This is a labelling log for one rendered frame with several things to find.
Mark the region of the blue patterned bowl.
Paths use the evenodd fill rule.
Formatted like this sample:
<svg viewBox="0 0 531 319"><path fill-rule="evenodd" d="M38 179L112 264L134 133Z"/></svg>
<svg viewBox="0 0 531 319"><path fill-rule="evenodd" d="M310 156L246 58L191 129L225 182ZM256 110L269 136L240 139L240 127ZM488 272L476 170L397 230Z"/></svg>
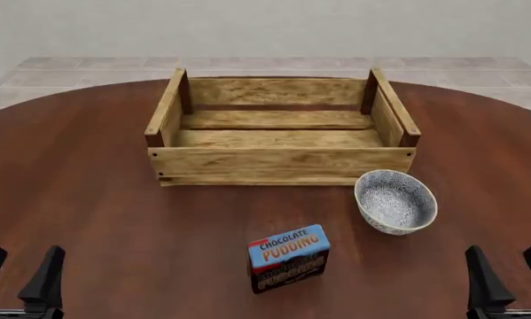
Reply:
<svg viewBox="0 0 531 319"><path fill-rule="evenodd" d="M438 215L436 198L417 178L391 169L376 169L359 177L355 201L374 229L406 236L431 225Z"/></svg>

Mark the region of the chocolate pudding box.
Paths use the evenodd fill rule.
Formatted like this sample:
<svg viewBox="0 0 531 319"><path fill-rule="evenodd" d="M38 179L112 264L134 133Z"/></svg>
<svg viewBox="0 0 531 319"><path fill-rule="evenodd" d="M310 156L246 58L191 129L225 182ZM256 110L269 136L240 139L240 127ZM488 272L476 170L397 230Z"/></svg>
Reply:
<svg viewBox="0 0 531 319"><path fill-rule="evenodd" d="M322 275L331 244L315 224L253 241L246 248L252 291L261 294Z"/></svg>

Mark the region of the wooden slat tray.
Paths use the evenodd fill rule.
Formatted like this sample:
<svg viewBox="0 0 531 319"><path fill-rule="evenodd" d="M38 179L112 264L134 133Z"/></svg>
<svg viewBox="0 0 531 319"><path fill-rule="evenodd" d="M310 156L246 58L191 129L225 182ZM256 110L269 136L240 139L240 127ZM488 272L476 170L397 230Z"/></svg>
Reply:
<svg viewBox="0 0 531 319"><path fill-rule="evenodd" d="M144 132L161 185L351 185L408 172L420 136L378 68L366 79L178 68Z"/></svg>

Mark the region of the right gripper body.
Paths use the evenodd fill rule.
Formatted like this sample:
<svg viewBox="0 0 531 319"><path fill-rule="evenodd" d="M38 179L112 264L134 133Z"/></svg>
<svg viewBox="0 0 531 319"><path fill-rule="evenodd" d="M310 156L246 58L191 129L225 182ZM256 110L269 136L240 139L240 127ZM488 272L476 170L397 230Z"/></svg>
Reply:
<svg viewBox="0 0 531 319"><path fill-rule="evenodd" d="M481 305L468 301L467 319L531 319L531 309L507 309L504 305Z"/></svg>

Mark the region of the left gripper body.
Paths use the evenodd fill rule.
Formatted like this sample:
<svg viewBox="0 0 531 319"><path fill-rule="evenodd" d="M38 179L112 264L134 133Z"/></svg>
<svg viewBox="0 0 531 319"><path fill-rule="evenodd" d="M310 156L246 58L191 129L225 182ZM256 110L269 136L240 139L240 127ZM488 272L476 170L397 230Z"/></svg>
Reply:
<svg viewBox="0 0 531 319"><path fill-rule="evenodd" d="M0 309L0 319L63 319L62 301L26 302L22 309Z"/></svg>

